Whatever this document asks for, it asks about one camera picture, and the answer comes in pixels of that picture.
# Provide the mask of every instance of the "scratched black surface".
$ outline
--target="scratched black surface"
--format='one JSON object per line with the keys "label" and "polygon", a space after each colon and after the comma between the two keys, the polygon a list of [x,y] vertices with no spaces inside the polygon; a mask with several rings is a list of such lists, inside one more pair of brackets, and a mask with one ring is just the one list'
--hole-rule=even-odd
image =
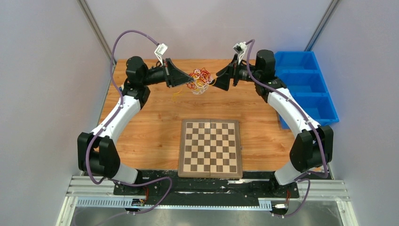
{"label": "scratched black surface", "polygon": [[[173,181],[169,195],[162,202],[163,205],[196,205],[196,206],[258,206],[258,198],[285,198],[287,193],[272,194],[269,192],[267,181],[252,181],[243,184],[228,184],[228,181],[238,179],[218,178],[179,178],[177,170],[142,170],[143,177],[148,182],[161,177],[170,177]],[[244,171],[243,179],[268,179],[272,172]],[[169,180],[162,180],[148,185],[149,200],[146,204],[155,204],[160,200],[169,187]],[[296,184],[288,186],[291,198],[298,198]],[[144,195],[144,190],[134,190],[128,186],[114,188],[115,195]]]}

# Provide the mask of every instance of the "robotic arm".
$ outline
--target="robotic arm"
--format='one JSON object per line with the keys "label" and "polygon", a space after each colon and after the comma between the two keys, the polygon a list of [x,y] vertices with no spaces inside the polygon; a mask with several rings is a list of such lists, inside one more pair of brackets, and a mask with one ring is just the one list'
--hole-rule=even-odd
{"label": "robotic arm", "polygon": [[[234,49],[237,54],[234,55],[232,61],[225,68],[216,74],[217,79],[213,84],[213,86],[226,91],[229,90],[230,79],[233,79],[233,86],[236,86],[239,80],[253,81],[248,75],[247,65],[243,64],[244,62],[242,61],[246,45],[240,43]],[[119,100],[107,118],[91,133],[82,132],[79,135],[78,163],[80,170],[87,171],[85,155],[88,145],[94,134],[104,130],[90,148],[89,165],[92,172],[129,184],[139,184],[140,176],[138,175],[141,172],[120,162],[115,147],[118,137],[130,119],[145,105],[150,94],[148,85],[165,82],[168,87],[172,88],[192,82],[193,78],[176,68],[170,58],[163,60],[156,67],[148,68],[142,58],[134,56],[127,61],[126,65],[127,78],[122,90],[124,96],[123,104]],[[257,52],[255,65],[249,65],[249,69],[258,81],[273,87],[295,102],[283,81],[275,76],[274,66],[274,53],[270,50],[260,50]],[[255,89],[257,94],[282,116],[295,136],[295,142],[289,155],[290,161],[281,169],[275,171],[274,177],[271,178],[271,182],[276,189],[279,186],[294,182],[296,178],[306,171],[322,165],[319,144],[314,132],[308,125],[309,122],[317,127],[316,131],[322,142],[326,162],[332,160],[333,131],[329,126],[320,126],[308,114],[306,114],[308,121],[305,121],[298,109],[277,92],[270,91],[256,83]],[[120,109],[112,122],[105,128],[104,122],[113,117],[120,106],[123,106],[123,108]]]}

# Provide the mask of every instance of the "chessboard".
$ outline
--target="chessboard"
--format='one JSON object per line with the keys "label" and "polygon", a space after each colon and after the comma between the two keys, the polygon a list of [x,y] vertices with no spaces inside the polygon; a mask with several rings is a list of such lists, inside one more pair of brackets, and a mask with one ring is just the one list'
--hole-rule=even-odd
{"label": "chessboard", "polygon": [[183,120],[178,175],[186,178],[241,178],[238,121]]}

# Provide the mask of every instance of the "string bundle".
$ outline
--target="string bundle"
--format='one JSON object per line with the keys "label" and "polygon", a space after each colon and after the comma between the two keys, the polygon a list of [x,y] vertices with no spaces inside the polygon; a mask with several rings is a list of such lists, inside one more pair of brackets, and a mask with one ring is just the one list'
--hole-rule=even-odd
{"label": "string bundle", "polygon": [[189,74],[194,79],[193,82],[187,84],[189,89],[192,89],[192,93],[199,95],[203,94],[209,86],[214,85],[216,79],[211,77],[211,74],[205,69],[195,69]]}

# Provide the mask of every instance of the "gray floor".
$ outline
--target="gray floor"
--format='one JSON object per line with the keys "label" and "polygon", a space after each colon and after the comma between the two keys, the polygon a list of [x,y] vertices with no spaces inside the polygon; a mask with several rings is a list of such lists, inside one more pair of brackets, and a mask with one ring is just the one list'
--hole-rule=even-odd
{"label": "gray floor", "polygon": [[[299,202],[290,202],[294,211]],[[123,212],[117,208],[77,208],[76,225],[94,226],[110,216]],[[153,210],[142,215],[123,215],[102,226],[343,226],[335,202],[308,201],[295,216],[272,217],[263,211],[234,210]]]}

